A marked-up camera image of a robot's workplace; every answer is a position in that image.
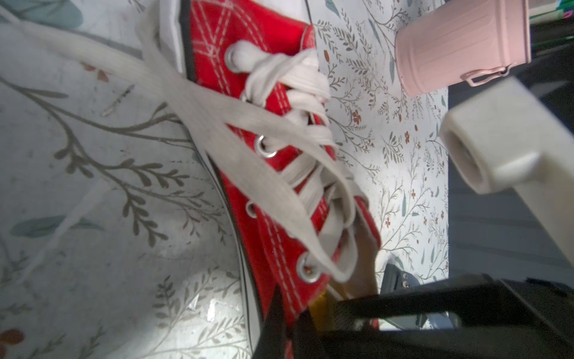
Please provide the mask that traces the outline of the red canvas sneaker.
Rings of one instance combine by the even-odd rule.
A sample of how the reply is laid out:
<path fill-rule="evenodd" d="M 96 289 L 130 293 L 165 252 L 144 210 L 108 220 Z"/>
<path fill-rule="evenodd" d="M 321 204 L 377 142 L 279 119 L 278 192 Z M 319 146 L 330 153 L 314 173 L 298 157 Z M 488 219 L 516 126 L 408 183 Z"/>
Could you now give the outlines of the red canvas sneaker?
<path fill-rule="evenodd" d="M 308 4 L 154 1 L 137 34 L 233 222 L 253 353 L 279 287 L 290 358 L 294 323 L 327 287 L 377 292 L 381 245 L 337 156 Z"/>

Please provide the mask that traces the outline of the yellow fleece insole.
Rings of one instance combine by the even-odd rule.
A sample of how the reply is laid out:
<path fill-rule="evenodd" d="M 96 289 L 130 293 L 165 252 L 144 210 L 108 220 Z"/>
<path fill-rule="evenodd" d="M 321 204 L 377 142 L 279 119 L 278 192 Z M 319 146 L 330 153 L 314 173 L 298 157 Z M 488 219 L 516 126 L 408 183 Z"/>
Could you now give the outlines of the yellow fleece insole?
<path fill-rule="evenodd" d="M 319 332 L 335 329 L 335 306 L 342 299 L 343 297 L 333 287 L 327 287 L 309 304 L 313 324 Z"/>

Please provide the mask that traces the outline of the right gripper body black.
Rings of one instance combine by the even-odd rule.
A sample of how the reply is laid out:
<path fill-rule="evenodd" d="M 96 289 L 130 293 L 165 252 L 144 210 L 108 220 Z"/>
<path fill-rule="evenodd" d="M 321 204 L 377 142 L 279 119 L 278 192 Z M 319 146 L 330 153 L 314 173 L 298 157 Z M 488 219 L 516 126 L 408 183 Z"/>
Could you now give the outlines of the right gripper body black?
<path fill-rule="evenodd" d="M 329 358 L 572 358 L 573 289 L 467 275 L 336 306 L 320 336 Z M 355 329 L 363 320 L 424 315 L 429 329 Z"/>

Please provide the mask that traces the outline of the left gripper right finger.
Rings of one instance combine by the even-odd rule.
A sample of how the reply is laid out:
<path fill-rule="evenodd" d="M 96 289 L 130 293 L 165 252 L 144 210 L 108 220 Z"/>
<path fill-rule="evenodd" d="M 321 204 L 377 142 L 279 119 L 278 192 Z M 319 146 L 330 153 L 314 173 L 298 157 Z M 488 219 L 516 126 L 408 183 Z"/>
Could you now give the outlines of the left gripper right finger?
<path fill-rule="evenodd" d="M 291 343 L 294 359 L 328 359 L 309 310 L 304 311 L 294 323 Z"/>

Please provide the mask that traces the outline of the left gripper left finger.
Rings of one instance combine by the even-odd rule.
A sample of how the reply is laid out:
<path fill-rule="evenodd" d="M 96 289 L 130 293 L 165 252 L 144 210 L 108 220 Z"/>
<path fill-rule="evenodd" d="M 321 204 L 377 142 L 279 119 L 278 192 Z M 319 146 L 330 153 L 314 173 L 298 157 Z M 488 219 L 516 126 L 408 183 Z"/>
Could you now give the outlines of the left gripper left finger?
<path fill-rule="evenodd" d="M 285 353 L 286 321 L 283 312 L 283 296 L 280 288 L 276 287 L 253 359 L 284 359 Z"/>

